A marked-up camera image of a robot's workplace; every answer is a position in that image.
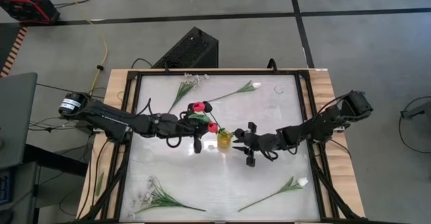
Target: red generator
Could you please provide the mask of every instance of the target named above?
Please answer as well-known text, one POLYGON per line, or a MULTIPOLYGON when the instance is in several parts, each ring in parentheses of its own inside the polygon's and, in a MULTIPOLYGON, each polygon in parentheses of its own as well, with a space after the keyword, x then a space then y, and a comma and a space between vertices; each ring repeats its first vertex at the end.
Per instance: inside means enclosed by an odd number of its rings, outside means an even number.
POLYGON ((52 25, 60 16, 50 0, 0 0, 0 7, 20 22, 52 25))

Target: table leg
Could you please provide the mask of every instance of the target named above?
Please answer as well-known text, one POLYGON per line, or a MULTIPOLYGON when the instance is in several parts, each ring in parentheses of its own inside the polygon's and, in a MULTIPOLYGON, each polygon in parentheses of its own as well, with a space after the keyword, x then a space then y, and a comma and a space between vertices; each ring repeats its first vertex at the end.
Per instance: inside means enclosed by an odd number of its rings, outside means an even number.
POLYGON ((86 163, 74 160, 69 157, 63 157, 56 153, 26 144, 24 151, 23 162, 28 163, 35 161, 42 167, 48 167, 54 170, 60 170, 65 173, 75 174, 78 176, 86 176, 87 167, 86 163))

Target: gray floor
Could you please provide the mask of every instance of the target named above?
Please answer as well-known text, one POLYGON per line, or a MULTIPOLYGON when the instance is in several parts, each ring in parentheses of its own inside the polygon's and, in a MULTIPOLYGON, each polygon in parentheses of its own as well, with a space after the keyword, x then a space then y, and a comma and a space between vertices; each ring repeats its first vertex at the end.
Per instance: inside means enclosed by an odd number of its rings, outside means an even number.
MULTIPOLYGON (((62 3, 70 0, 53 0, 62 3)), ((301 11, 403 9, 431 7, 431 0, 298 0, 301 11)), ((292 12, 290 0, 93 0, 84 3, 90 19, 292 12)), ((61 9, 63 20, 82 20, 77 7, 61 9)), ((403 146, 398 137, 399 111, 410 100, 431 95, 431 13, 304 17, 316 67, 328 68, 336 94, 366 92, 373 115, 347 130, 354 169, 367 217, 379 221, 429 223, 431 159, 403 146)), ((0 22, 10 22, 0 11, 0 22)), ((109 71, 128 68, 137 57, 156 62, 193 26, 220 41, 220 67, 265 67, 274 58, 279 67, 305 68, 293 17, 266 19, 152 22, 98 26, 106 36, 109 56, 99 87, 109 71)), ((35 71, 38 81, 74 90, 89 90, 103 45, 91 26, 29 28, 12 74, 35 71)), ((145 64, 138 67, 147 68, 145 64)), ((103 90, 97 94, 103 96, 103 90)), ((38 88, 33 120, 55 116, 64 93, 38 88)), ((431 151, 429 122, 403 122, 409 144, 431 151)), ((28 142, 50 151, 79 147, 86 136, 78 130, 31 133, 28 142)), ((72 157, 79 159, 83 149, 72 157)), ((43 171, 42 179, 54 172, 43 171)), ((67 174, 44 187, 61 199, 80 188, 82 178, 67 174)), ((65 202, 76 212, 80 190, 65 202)), ((70 220, 59 198, 41 194, 41 223, 70 220)))

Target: red tulip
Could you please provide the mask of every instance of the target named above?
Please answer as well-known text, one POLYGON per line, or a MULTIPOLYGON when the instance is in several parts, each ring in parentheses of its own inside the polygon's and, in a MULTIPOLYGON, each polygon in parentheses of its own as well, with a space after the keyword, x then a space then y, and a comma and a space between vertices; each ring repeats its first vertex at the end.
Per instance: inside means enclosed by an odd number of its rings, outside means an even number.
POLYGON ((209 122, 208 123, 208 131, 211 133, 217 133, 217 131, 218 131, 217 124, 214 122, 209 122))
POLYGON ((193 111, 194 112, 202 112, 205 109, 205 104, 202 102, 196 102, 193 104, 193 111))

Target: yellow extension cord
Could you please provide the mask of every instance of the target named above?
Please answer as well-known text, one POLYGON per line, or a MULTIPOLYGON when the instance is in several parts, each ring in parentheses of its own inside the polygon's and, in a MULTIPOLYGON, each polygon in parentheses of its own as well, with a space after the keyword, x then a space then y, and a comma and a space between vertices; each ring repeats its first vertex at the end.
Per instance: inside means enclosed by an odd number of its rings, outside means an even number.
MULTIPOLYGON (((92 26, 94 26, 94 29, 97 31, 97 33, 99 35, 99 38, 103 41, 103 45, 105 47, 105 53, 104 53, 104 56, 102 59, 102 63, 100 63, 100 66, 103 66, 106 62, 106 58, 108 57, 108 46, 106 45, 105 35, 103 34, 102 31, 99 30, 99 28, 96 25, 94 25, 89 19, 87 19, 88 16, 87 16, 85 9, 77 2, 77 0, 72 0, 72 1, 78 6, 79 10, 81 11, 81 13, 84 16, 84 18, 86 19, 86 21, 89 24, 91 24, 92 26)), ((97 83, 97 80, 99 78, 99 74, 100 74, 100 69, 97 69, 96 75, 94 76, 92 87, 89 91, 90 95, 93 94, 94 88, 96 87, 96 83, 97 83)))

